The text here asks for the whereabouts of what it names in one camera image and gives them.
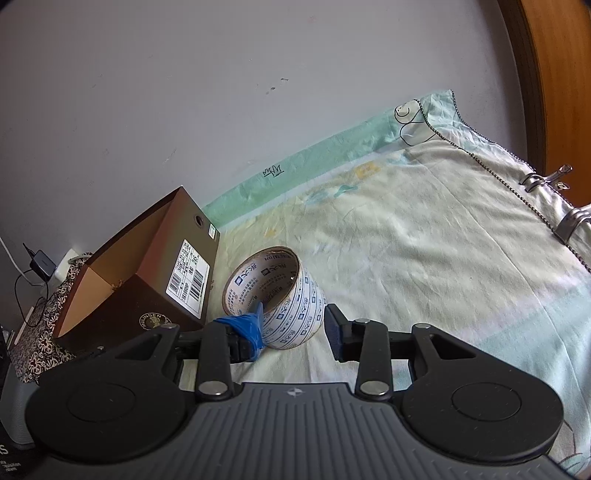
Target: smiley face drawing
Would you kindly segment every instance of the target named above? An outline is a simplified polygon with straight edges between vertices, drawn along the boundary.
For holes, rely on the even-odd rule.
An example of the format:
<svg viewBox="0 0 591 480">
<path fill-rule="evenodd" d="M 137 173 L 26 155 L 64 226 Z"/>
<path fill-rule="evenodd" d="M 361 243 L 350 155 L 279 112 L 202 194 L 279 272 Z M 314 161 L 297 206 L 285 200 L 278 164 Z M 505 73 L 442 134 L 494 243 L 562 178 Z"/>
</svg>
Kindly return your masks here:
<svg viewBox="0 0 591 480">
<path fill-rule="evenodd" d="M 394 109 L 394 118 L 402 127 L 400 138 L 409 147 L 421 144 L 435 136 L 433 130 L 425 123 L 421 106 L 416 100 L 411 100 Z"/>
</svg>

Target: roll of tape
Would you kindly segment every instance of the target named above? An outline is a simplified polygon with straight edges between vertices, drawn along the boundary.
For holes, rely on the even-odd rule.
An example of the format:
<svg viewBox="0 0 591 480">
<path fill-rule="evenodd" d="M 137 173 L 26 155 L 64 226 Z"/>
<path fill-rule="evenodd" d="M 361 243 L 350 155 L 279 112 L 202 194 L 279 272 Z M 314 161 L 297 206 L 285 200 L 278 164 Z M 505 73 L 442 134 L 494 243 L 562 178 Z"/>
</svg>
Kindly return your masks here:
<svg viewBox="0 0 591 480">
<path fill-rule="evenodd" d="M 324 320 L 324 293 L 287 247 L 257 252 L 228 279 L 222 297 L 228 315 L 250 312 L 259 301 L 264 307 L 262 340 L 270 348 L 301 345 Z"/>
</svg>

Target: barcode label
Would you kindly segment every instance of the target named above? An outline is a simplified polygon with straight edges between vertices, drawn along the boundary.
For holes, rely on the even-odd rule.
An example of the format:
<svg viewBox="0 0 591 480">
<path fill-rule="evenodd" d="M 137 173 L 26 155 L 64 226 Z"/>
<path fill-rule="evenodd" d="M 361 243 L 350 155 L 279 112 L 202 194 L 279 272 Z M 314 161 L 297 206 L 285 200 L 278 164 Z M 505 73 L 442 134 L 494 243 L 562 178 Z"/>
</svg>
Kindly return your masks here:
<svg viewBox="0 0 591 480">
<path fill-rule="evenodd" d="M 169 288 L 171 288 L 175 293 L 178 293 L 178 286 L 181 284 L 181 277 L 179 277 L 175 272 L 173 272 L 173 277 L 170 279 L 170 284 L 168 284 Z"/>
<path fill-rule="evenodd" d="M 195 272 L 193 281 L 191 282 L 191 296 L 199 301 L 201 297 L 201 289 L 203 288 L 203 276 L 199 272 Z"/>
<path fill-rule="evenodd" d="M 208 276 L 209 264 L 185 240 L 170 275 L 166 293 L 200 319 Z"/>
</svg>

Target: sheet clip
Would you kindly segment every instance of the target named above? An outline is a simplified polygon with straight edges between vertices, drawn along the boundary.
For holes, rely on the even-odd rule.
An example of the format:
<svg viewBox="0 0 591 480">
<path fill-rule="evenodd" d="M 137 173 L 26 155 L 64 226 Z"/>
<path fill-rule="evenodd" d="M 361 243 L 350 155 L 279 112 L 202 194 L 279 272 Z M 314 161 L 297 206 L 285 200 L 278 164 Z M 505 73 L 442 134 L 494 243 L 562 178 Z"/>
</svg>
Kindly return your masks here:
<svg viewBox="0 0 591 480">
<path fill-rule="evenodd" d="M 540 185 L 553 185 L 555 188 L 559 190 L 568 190 L 570 187 L 561 181 L 556 182 L 560 177 L 563 177 L 567 173 L 573 171 L 573 167 L 569 164 L 565 163 L 562 165 L 558 170 L 554 173 L 551 173 L 547 177 L 543 177 L 537 173 L 530 173 L 525 176 L 523 180 L 519 183 L 519 185 L 525 186 L 525 191 L 527 193 L 531 192 L 534 188 L 539 187 Z"/>
<path fill-rule="evenodd" d="M 584 207 L 573 208 L 567 213 L 556 227 L 554 234 L 566 245 L 575 229 L 583 222 L 591 223 L 591 203 Z"/>
</svg>

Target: power adapter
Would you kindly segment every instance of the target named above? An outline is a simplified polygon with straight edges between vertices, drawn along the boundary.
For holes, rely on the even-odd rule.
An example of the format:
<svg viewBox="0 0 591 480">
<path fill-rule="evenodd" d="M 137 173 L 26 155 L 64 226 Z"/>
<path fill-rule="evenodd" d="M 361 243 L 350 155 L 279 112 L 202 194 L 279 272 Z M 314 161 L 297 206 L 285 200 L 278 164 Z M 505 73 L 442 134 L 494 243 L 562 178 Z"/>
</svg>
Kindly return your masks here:
<svg viewBox="0 0 591 480">
<path fill-rule="evenodd" d="M 31 263 L 29 263 L 31 270 L 33 270 L 45 283 L 49 282 L 53 273 L 56 271 L 55 263 L 51 261 L 51 258 L 49 258 L 43 250 L 37 250 L 37 253 L 35 253 L 25 244 L 23 245 L 31 256 Z"/>
</svg>

